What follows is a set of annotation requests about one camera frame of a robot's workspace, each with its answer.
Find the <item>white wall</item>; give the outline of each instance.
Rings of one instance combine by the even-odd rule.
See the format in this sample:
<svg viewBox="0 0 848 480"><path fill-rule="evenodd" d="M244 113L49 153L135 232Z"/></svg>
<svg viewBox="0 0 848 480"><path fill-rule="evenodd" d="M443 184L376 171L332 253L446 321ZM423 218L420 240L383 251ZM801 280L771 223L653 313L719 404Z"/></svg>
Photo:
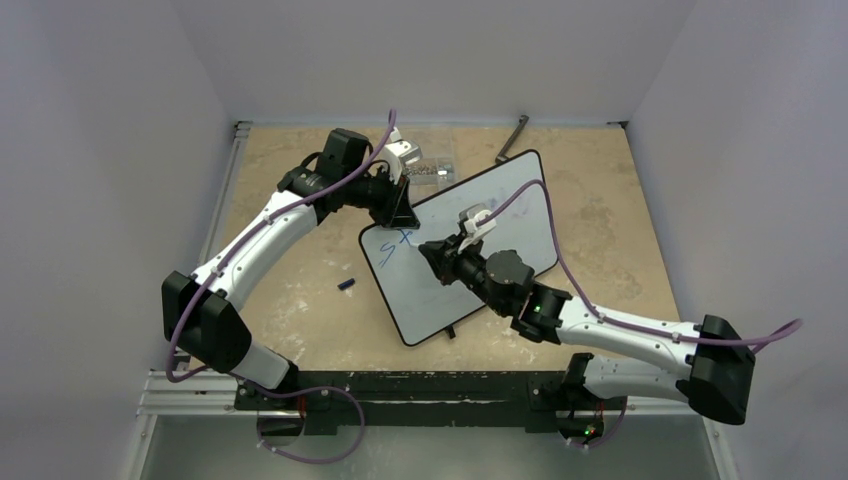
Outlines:
<svg viewBox="0 0 848 480"><path fill-rule="evenodd" d="M807 319L728 428L745 479L848 470L846 23L845 2L701 0L628 127L681 314Z"/></svg>
<svg viewBox="0 0 848 480"><path fill-rule="evenodd" d="M114 478L230 124L167 0L0 6L0 471Z"/></svg>
<svg viewBox="0 0 848 480"><path fill-rule="evenodd" d="M694 0L174 0L239 119L630 118Z"/></svg>

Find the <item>white whiteboard surface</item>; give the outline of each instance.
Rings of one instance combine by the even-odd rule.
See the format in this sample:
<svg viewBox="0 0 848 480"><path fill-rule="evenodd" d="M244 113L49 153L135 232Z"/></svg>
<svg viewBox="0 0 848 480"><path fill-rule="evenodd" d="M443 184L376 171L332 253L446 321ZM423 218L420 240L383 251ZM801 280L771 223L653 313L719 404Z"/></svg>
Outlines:
<svg viewBox="0 0 848 480"><path fill-rule="evenodd" d="M360 233L359 245L404 344L421 343L483 307L461 282L439 283L414 245L459 233L459 212L478 203L494 210L533 179L544 181L544 174L539 153L529 150L416 204L418 230L371 225ZM497 223L483 241L483 256L515 250L536 274L554 265L556 251L540 188L525 190L498 216Z"/></svg>

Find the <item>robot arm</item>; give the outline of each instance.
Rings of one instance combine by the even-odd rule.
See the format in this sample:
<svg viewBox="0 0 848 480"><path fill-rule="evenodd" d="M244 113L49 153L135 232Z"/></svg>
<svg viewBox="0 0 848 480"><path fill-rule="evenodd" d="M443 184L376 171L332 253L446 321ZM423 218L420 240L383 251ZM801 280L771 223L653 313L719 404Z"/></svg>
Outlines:
<svg viewBox="0 0 848 480"><path fill-rule="evenodd" d="M388 158L388 168L380 168L375 175L365 172L310 204L272 218L272 212L330 187L360 167L366 150L372 148L368 139L347 130L333 130L324 150L310 155L303 164L286 173L262 211L215 258L190 276L171 273L162 284L165 338L171 339L180 316L201 288L197 280L213 274L177 345L218 372L238 375L270 390L294 389L297 366L254 341L238 312L280 257L344 205L368 209L371 218L387 228L418 228L402 162L420 158L420 149L401 139L397 129L390 139L392 143L382 151ZM314 170L308 168L311 160L317 160ZM260 225L263 228L249 236ZM236 255L223 272L218 272L221 259L233 249L237 250Z"/></svg>
<svg viewBox="0 0 848 480"><path fill-rule="evenodd" d="M619 396L657 397L687 402L708 418L729 424L745 421L754 355L747 347L724 347L677 341L679 336L739 339L730 324L708 315L701 324L665 322L596 307L596 317L566 291L534 280L534 270L514 250L481 255L482 236L494 221L476 206L460 214L460 233L418 246L443 285L463 283L510 327L533 342L587 345L628 358L577 354L569 372L572 387L596 399ZM672 338L612 325L604 316L630 325L667 332Z"/></svg>

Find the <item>blue writing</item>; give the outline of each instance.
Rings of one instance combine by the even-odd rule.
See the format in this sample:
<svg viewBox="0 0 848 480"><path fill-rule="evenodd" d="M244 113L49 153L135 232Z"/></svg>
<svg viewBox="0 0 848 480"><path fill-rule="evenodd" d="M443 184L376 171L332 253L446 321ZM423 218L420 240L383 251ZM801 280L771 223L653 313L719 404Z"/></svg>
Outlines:
<svg viewBox="0 0 848 480"><path fill-rule="evenodd" d="M398 232L400 232L400 235L401 235L401 236L400 236L400 241L398 241L398 243L397 243L397 244L398 244L398 245L401 245L401 244L403 244L404 242L406 242L406 244L407 244L407 245L409 245L409 246L411 247L411 246L412 246L412 243L410 243L410 241L409 241L409 237L411 237L411 236L412 236L413 231L412 231L412 230L403 230L403 229L401 229L401 230L398 230ZM386 266L386 264L389 262L389 259L390 259L390 258L392 258L392 254L393 254L393 253L395 253L395 248L396 248L396 247L395 247L394 245L389 245L389 243L390 243L390 242L386 242L386 243L384 243L384 244L380 247L380 251L381 251L381 252L389 252L389 254L388 254L388 255L386 255L386 258L384 258L384 259L380 260L380 263L379 263L380 268L385 267L385 266Z"/></svg>
<svg viewBox="0 0 848 480"><path fill-rule="evenodd" d="M395 246L389 245L389 242L386 242L386 243L383 244L383 246L380 247L380 251L381 252L389 252L389 254L386 256L386 258L380 260L380 268L383 268L383 267L386 266L386 262L388 262L389 259L392 258L392 254L395 253Z"/></svg>
<svg viewBox="0 0 848 480"><path fill-rule="evenodd" d="M409 237L412 236L412 230L404 231L403 229L401 229L401 230L399 230L399 232L400 232L401 235L403 235L403 237L398 242L398 245L400 245L403 242L406 242L406 244L411 247L412 244L409 243Z"/></svg>

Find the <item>tabletop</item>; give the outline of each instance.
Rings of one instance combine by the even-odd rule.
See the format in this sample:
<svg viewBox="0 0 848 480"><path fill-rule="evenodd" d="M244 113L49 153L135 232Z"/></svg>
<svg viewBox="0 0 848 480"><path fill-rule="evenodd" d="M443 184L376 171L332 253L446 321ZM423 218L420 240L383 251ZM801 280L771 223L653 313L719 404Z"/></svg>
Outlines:
<svg viewBox="0 0 848 480"><path fill-rule="evenodd" d="M425 157L452 155L459 180L493 165L512 131L398 127ZM383 132L382 127L345 128L372 141ZM256 216L285 172L322 149L331 129L250 130L225 212L225 242ZM593 302L677 320L624 130L528 126L510 153L526 149L541 155L566 262ZM487 309L457 323L453 339L439 334L405 346L359 247L359 233L371 223L366 211L345 207L295 244L241 312L254 338L306 370L561 370L572 353L597 351L532 343L509 328L509 319ZM349 278L356 283L340 291L337 285ZM574 292L559 267L538 280Z"/></svg>

